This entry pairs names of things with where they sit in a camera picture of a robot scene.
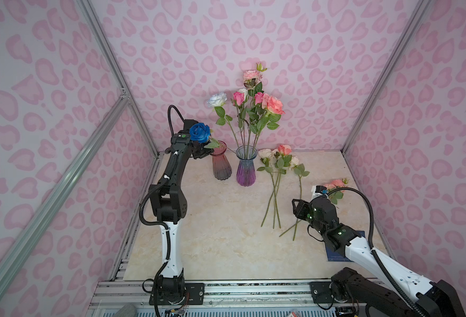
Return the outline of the dark blue flower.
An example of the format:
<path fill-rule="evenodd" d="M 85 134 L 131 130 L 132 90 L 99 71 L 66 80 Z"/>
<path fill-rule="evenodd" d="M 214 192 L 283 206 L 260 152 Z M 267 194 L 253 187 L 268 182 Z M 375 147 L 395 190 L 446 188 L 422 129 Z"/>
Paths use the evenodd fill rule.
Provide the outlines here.
<path fill-rule="evenodd" d="M 200 143 L 205 143 L 207 141 L 210 141 L 208 148 L 213 149 L 219 146 L 219 140 L 212 137 L 212 130 L 208 125 L 205 125 L 204 123 L 194 124 L 189 130 L 189 135 L 191 142 L 198 141 Z"/>

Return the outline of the red grey glass vase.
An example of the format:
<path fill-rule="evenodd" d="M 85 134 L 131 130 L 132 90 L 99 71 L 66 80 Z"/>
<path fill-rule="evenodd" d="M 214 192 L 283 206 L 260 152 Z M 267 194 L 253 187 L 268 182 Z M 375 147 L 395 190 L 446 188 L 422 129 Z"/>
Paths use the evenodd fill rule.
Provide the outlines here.
<path fill-rule="evenodd" d="M 223 141 L 218 141 L 219 146 L 213 149 L 213 174 L 217 180 L 227 180 L 232 175 L 232 168 L 226 156 L 227 145 Z"/>

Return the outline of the pale peach rose spray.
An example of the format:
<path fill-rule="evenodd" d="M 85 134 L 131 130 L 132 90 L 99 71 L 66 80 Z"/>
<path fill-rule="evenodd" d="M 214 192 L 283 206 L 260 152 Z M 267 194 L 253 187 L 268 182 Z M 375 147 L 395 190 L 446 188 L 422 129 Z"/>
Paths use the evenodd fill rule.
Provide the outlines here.
<path fill-rule="evenodd" d="M 298 199 L 302 199 L 302 195 L 303 195 L 302 179 L 309 175 L 309 171 L 305 169 L 304 164 L 301 163 L 299 158 L 297 158 L 297 157 L 292 157 L 292 160 L 290 161 L 290 169 L 298 177 L 298 188 L 299 188 Z M 300 221 L 301 221 L 300 219 L 297 219 L 296 222 L 291 227 L 289 227 L 287 230 L 285 230 L 279 236 L 282 237 L 283 235 L 287 234 L 291 229 L 293 229 L 294 232 L 293 232 L 292 240 L 295 240 L 296 232 L 297 232 L 297 229 L 298 229 L 298 224 L 299 224 Z"/>

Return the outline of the purple blue glass vase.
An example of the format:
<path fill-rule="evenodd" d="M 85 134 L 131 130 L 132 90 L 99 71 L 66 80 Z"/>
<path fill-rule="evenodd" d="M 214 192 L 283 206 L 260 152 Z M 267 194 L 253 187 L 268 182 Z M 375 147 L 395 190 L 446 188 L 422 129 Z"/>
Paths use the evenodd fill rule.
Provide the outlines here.
<path fill-rule="evenodd" d="M 251 145 L 243 145 L 236 151 L 239 159 L 236 180 L 240 186 L 252 186 L 256 181 L 254 160 L 257 158 L 257 150 Z"/>

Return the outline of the pale blue white rose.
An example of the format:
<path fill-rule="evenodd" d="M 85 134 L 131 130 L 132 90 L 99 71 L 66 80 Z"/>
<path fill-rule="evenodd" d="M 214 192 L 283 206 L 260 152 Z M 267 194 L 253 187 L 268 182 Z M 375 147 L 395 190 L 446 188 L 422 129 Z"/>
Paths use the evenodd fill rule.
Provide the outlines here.
<path fill-rule="evenodd" d="M 233 138 L 235 140 L 235 143 L 237 145 L 237 148 L 239 148 L 239 141 L 238 141 L 236 132 L 232 126 L 232 117 L 227 115 L 225 108 L 224 108 L 227 101 L 228 101 L 228 98 L 227 98 L 226 93 L 220 92 L 220 93 L 217 93 L 211 96 L 210 99 L 207 100 L 206 104 L 209 108 L 213 108 L 218 116 L 216 125 L 219 125 L 219 126 L 227 125 L 230 128 Z"/>

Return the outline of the magenta pink rose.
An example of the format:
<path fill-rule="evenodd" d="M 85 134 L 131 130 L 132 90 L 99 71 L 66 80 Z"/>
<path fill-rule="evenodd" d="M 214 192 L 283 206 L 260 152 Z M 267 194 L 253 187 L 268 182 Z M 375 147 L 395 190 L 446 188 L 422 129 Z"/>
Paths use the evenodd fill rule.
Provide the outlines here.
<path fill-rule="evenodd" d="M 243 110 L 244 108 L 241 107 L 238 103 L 241 102 L 241 99 L 242 95 L 240 95 L 237 92 L 235 92 L 233 94 L 233 100 L 234 100 L 234 106 L 236 107 L 236 110 L 237 110 L 237 118 L 238 118 L 238 128 L 239 128 L 239 136 L 240 136 L 240 139 L 241 139 L 241 142 L 242 142 L 242 146 L 245 145 L 245 139 L 244 139 L 244 124 L 243 124 Z"/>

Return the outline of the hot pink rose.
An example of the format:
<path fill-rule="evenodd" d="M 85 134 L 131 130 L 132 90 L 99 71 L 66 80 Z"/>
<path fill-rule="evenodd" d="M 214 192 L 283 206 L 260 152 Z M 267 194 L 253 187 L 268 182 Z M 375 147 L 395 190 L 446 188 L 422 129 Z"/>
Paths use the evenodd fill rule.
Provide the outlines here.
<path fill-rule="evenodd" d="M 263 100 L 264 100 L 264 93 L 263 92 L 258 92 L 258 93 L 255 94 L 254 101 L 255 101 L 256 105 L 262 104 Z"/>

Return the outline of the large salmon pink rose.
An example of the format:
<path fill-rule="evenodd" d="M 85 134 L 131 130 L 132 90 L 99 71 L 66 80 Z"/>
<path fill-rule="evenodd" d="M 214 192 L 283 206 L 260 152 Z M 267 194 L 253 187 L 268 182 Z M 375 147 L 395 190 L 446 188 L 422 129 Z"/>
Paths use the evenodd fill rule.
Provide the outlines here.
<path fill-rule="evenodd" d="M 262 104 L 255 104 L 253 97 L 252 107 L 247 111 L 249 117 L 249 131 L 255 137 L 253 147 L 256 149 L 261 134 L 265 129 L 276 130 L 279 128 L 279 121 L 285 111 L 283 103 L 275 96 L 264 93 Z"/>

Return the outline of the pink white rose with bud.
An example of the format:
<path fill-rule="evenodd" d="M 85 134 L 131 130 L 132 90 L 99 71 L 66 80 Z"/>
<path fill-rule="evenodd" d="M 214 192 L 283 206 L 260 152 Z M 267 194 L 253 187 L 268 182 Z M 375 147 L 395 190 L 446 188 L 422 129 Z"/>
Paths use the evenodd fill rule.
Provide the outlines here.
<path fill-rule="evenodd" d="M 258 92 L 264 92 L 262 77 L 265 68 L 262 64 L 258 63 L 255 69 L 243 72 L 243 85 L 248 90 L 248 99 L 243 110 L 243 124 L 244 124 L 244 139 L 245 145 L 253 145 L 254 135 L 249 131 L 249 117 L 247 111 L 252 107 L 253 97 Z"/>

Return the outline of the small pink rose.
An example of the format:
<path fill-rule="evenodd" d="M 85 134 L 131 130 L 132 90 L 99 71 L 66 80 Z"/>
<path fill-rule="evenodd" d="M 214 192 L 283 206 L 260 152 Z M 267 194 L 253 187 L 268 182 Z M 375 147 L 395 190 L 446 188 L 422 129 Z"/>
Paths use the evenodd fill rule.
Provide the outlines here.
<path fill-rule="evenodd" d="M 344 196 L 344 191 L 337 191 L 333 193 L 333 190 L 336 190 L 337 188 L 346 188 L 348 184 L 349 180 L 347 178 L 339 178 L 324 185 L 326 187 L 326 194 L 333 204 L 337 205 L 338 201 Z"/>

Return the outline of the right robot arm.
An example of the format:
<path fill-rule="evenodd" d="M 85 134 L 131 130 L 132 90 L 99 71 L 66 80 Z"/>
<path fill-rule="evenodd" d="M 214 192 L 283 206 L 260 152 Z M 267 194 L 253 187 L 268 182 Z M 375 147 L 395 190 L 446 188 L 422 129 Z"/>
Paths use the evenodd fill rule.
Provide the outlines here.
<path fill-rule="evenodd" d="M 345 268 L 331 278 L 333 299 L 346 297 L 395 316 L 464 316 L 455 288 L 444 280 L 434 282 L 374 247 L 373 235 L 362 236 L 341 223 L 335 205 L 324 194 L 309 202 L 292 200 L 293 214 L 321 235 L 333 252 L 360 265 L 378 280 L 376 284 L 357 271 Z"/>

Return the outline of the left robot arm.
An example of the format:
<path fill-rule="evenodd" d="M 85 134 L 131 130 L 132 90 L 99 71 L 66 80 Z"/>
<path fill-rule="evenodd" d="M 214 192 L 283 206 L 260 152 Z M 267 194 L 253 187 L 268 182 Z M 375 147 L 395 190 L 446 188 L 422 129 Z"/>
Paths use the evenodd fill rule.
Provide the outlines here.
<path fill-rule="evenodd" d="M 190 158 L 211 154 L 212 150 L 205 147 L 209 137 L 210 129 L 205 124 L 185 119 L 183 129 L 172 135 L 162 176 L 149 186 L 139 206 L 140 222 L 159 227 L 162 235 L 162 265 L 150 290 L 150 303 L 155 307 L 184 305 L 189 299 L 180 251 L 180 223 L 187 213 L 181 181 Z"/>

